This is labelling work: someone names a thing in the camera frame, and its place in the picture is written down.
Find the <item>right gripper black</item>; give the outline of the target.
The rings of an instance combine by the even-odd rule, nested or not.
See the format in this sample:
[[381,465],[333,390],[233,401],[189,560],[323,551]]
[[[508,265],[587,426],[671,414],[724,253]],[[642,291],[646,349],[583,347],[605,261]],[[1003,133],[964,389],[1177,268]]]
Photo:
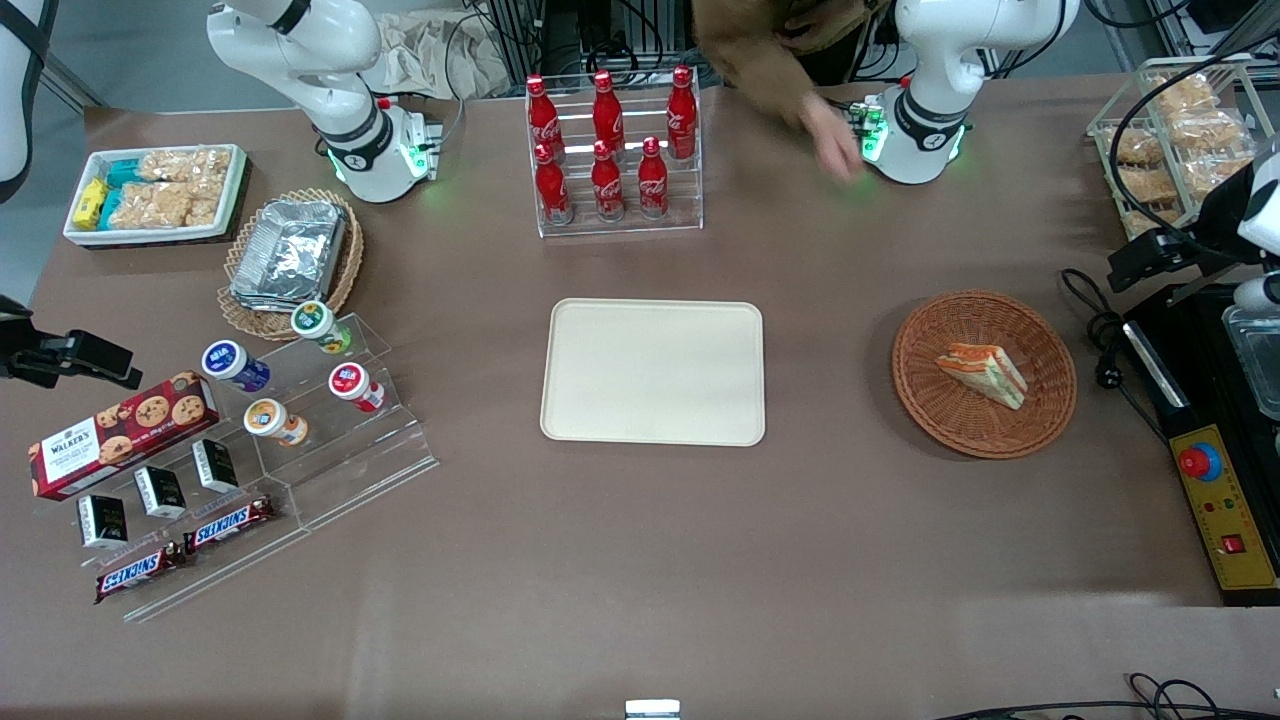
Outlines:
[[81,372],[69,360],[60,340],[46,345],[31,320],[32,311],[6,295],[1,296],[1,378],[24,380],[54,389],[64,377]]

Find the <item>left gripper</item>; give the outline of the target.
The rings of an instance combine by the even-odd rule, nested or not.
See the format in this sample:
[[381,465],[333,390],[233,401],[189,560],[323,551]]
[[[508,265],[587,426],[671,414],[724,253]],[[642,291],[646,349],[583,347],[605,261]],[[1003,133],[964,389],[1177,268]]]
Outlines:
[[1203,247],[1196,261],[1202,275],[1235,264],[1261,264],[1263,251],[1238,233],[1251,200],[1253,178],[1253,167],[1245,165],[1217,184],[1201,204],[1190,236]]

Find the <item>person's bare hand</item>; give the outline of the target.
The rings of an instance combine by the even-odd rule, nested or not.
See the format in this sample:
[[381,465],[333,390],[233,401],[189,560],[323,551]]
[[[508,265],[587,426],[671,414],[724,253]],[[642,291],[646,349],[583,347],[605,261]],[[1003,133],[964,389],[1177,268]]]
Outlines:
[[820,168],[835,181],[851,184],[863,170],[861,146],[845,115],[815,92],[805,95],[800,122],[809,135]]

